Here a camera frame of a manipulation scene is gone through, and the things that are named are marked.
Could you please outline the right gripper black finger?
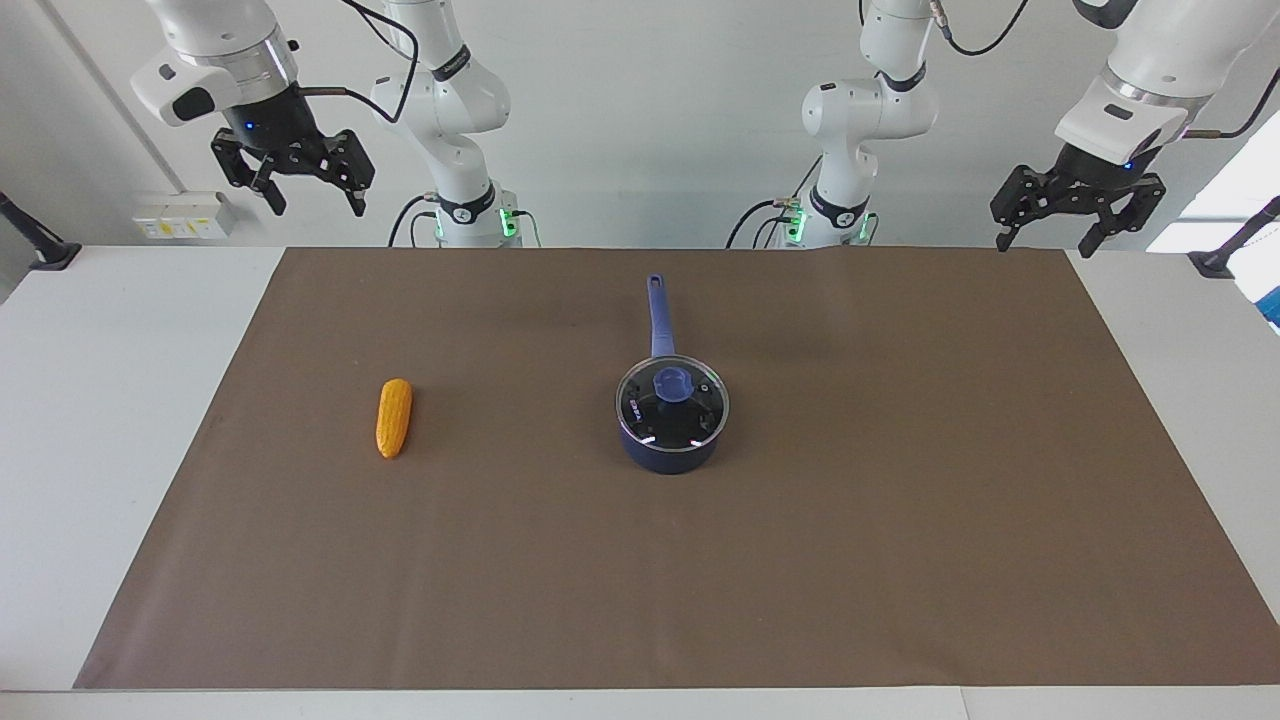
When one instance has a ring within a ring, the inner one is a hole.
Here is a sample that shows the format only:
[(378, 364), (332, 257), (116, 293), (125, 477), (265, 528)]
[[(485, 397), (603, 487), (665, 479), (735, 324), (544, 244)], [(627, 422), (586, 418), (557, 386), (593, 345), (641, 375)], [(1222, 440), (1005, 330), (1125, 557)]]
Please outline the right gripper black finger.
[(365, 195), (376, 169), (358, 135), (342, 129), (335, 135), (317, 135), (317, 142), (316, 177), (344, 195), (355, 217), (364, 217), (367, 210)]
[(210, 149), (233, 187), (250, 190), (266, 201), (274, 215), (284, 215), (287, 201), (273, 179), (276, 159), (271, 152), (242, 143), (232, 129), (219, 129)]

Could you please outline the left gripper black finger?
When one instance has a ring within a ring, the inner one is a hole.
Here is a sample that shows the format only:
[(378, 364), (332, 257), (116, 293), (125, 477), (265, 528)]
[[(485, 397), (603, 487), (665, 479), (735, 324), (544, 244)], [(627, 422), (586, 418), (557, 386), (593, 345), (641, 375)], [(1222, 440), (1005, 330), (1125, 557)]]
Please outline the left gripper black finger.
[(1038, 172), (1015, 167), (989, 202), (989, 214), (998, 225), (995, 247), (1007, 252), (1020, 229), (1033, 222), (1076, 210), (1075, 181), (1059, 169)]
[(1165, 193), (1161, 178), (1139, 178), (1134, 184), (1119, 190), (1091, 190), (1084, 210), (1087, 215), (1097, 215), (1097, 220), (1078, 245), (1082, 258), (1092, 258), (1116, 234), (1140, 231)]

